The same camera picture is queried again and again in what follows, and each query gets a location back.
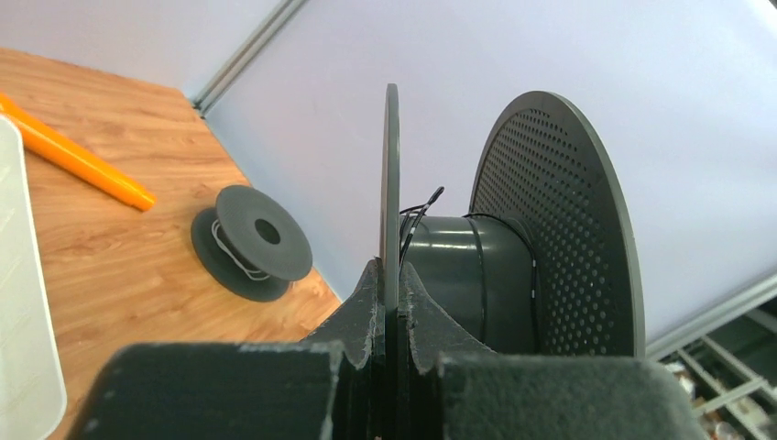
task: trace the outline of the black wire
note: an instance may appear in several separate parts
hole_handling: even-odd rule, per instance
[[[421,208],[423,208],[423,204],[416,204],[415,206],[411,206],[410,208],[403,209],[403,210],[399,211],[399,214],[403,215],[405,213],[409,213],[411,211],[416,211],[416,210],[419,210]]]
[[[402,217],[402,225],[399,227],[399,241],[400,241],[399,248],[400,249],[402,249],[401,240],[402,240],[402,236],[404,236],[404,234],[405,234],[405,226],[407,225],[408,220],[410,220],[410,215],[413,214],[414,212],[415,212],[415,210],[406,211],[404,217]]]
[[[404,230],[404,226],[407,223],[408,219],[410,218],[410,214],[418,209],[419,207],[421,210],[418,212],[418,214],[413,219],[413,223],[410,225],[410,231],[408,231],[408,236],[405,238],[405,242],[402,243],[401,249],[399,250],[399,271],[402,272],[402,263],[405,261],[405,255],[408,253],[408,248],[410,248],[410,242],[412,241],[412,237],[415,234],[415,228],[418,227],[418,223],[421,222],[421,219],[426,214],[426,211],[429,210],[429,207],[434,204],[434,202],[437,202],[437,199],[440,198],[440,195],[445,191],[445,187],[441,186],[437,188],[436,191],[432,194],[432,197],[429,198],[429,200],[425,204],[413,206],[408,209],[403,209],[400,211],[400,214],[405,214],[405,219],[402,220],[402,226],[399,228],[399,237],[402,237],[402,231]]]
[[[502,225],[506,226],[510,231],[512,231],[513,234],[515,234],[529,250],[529,257],[531,258],[531,326],[534,329],[534,351],[539,353],[540,352],[540,328],[539,328],[539,319],[537,317],[538,267],[537,267],[537,255],[534,253],[534,247],[531,246],[531,244],[529,243],[529,240],[521,232],[519,232],[518,229],[516,229],[513,225],[511,225],[510,223],[502,220],[501,218],[495,215],[486,214],[486,213],[469,213],[464,215],[464,218],[470,218],[470,217],[486,217],[500,222]]]

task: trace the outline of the white wire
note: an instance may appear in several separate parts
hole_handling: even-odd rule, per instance
[[[246,266],[243,266],[243,263],[240,262],[240,260],[235,257],[235,254],[232,253],[231,250],[229,250],[229,247],[227,247],[223,241],[221,241],[221,238],[218,237],[218,230],[221,228],[221,223],[218,221],[218,219],[213,221],[213,224],[211,225],[211,233],[213,233],[213,239],[216,240],[216,245],[226,254],[229,256],[232,261],[235,262],[235,265],[240,268],[243,272],[246,273],[246,276],[253,280],[253,281],[264,281],[269,278],[269,275],[265,273],[263,270],[253,270],[249,269]]]

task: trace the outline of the small spool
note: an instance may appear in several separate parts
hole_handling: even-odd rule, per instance
[[[251,301],[277,300],[312,268],[311,245],[297,222],[248,186],[222,189],[215,207],[194,217],[192,244],[221,285]]]

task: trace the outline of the wooden floor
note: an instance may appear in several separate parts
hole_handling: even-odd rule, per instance
[[[141,214],[27,154],[68,392],[52,438],[66,434],[95,374],[127,344],[295,341],[338,307],[315,270],[280,300],[259,303],[226,291],[201,267],[191,220],[221,188],[246,180],[180,92],[5,49],[0,84],[30,114],[158,197]]]

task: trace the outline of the white wall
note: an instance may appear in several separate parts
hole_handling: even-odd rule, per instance
[[[193,98],[279,0],[2,0],[0,46]]]
[[[378,252],[386,83],[403,205],[468,206],[515,96],[565,95],[610,153],[649,340],[777,267],[777,10],[769,0],[311,0],[215,107],[216,135],[297,217],[340,296]]]

